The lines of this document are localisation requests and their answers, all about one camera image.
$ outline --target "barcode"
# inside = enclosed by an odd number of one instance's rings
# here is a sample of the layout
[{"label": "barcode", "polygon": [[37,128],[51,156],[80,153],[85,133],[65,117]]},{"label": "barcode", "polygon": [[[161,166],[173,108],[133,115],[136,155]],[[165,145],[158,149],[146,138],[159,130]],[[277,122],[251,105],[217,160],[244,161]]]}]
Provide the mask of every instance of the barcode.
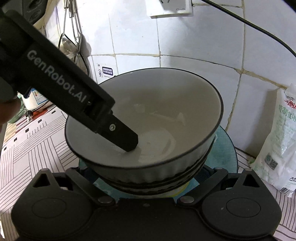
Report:
[{"label": "barcode", "polygon": [[281,192],[282,192],[283,194],[285,194],[286,196],[288,196],[290,193],[292,193],[292,192],[294,192],[294,191],[292,191],[292,190],[290,190],[290,189],[287,189],[287,188],[282,188],[282,189],[281,189]]},{"label": "barcode", "polygon": [[267,156],[265,157],[264,161],[266,162],[267,165],[269,165],[269,167],[271,169],[275,169],[276,166],[278,165],[278,163],[272,159],[271,155],[268,153]]}]

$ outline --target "black robotic device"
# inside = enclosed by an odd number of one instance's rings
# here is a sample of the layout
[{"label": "black robotic device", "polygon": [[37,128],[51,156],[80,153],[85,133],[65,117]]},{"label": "black robotic device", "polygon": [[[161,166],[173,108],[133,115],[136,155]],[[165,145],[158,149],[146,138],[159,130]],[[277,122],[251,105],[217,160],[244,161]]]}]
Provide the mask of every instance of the black robotic device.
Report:
[{"label": "black robotic device", "polygon": [[[296,10],[294,0],[285,2]],[[22,0],[23,17],[16,11],[0,13],[0,101],[16,91],[28,96],[34,87],[92,131],[132,150],[137,135],[113,116],[113,98],[31,26],[45,13],[46,3]],[[54,70],[46,72],[36,58]],[[110,132],[113,123],[117,128]],[[200,185],[177,204],[172,198],[115,203],[84,177],[86,171],[38,172],[12,210],[19,241],[275,240],[281,210],[251,169],[232,174],[204,166],[195,176]]]}]

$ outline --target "white plastic package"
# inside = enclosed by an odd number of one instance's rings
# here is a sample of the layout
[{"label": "white plastic package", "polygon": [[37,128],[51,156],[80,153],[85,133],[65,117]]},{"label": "white plastic package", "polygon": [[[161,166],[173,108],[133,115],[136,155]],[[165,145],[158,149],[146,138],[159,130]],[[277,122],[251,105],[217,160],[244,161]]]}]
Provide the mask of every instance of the white plastic package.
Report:
[{"label": "white plastic package", "polygon": [[291,197],[296,189],[296,85],[279,89],[271,132],[251,168]]}]

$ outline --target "triangular hole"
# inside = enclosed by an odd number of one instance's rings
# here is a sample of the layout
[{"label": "triangular hole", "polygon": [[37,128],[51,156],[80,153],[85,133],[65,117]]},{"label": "triangular hole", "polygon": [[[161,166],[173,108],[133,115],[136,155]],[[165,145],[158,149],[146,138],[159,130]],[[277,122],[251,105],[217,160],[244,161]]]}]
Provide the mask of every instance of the triangular hole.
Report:
[{"label": "triangular hole", "polygon": [[256,182],[255,178],[251,174],[246,176],[243,186],[254,187],[254,188],[260,187]]},{"label": "triangular hole", "polygon": [[39,188],[39,187],[45,187],[49,186],[49,180],[47,178],[47,175],[45,173],[41,174],[37,182],[35,183],[34,187]]}]

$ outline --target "bowl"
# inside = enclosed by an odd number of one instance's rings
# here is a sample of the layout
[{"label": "bowl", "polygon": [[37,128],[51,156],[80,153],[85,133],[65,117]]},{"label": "bowl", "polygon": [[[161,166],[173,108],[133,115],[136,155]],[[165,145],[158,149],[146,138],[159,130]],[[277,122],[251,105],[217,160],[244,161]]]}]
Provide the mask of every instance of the bowl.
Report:
[{"label": "bowl", "polygon": [[138,134],[136,149],[125,152],[70,116],[65,136],[106,182],[144,186],[202,168],[223,115],[222,98],[209,81],[180,69],[151,68],[100,86],[115,99],[113,114]]}]

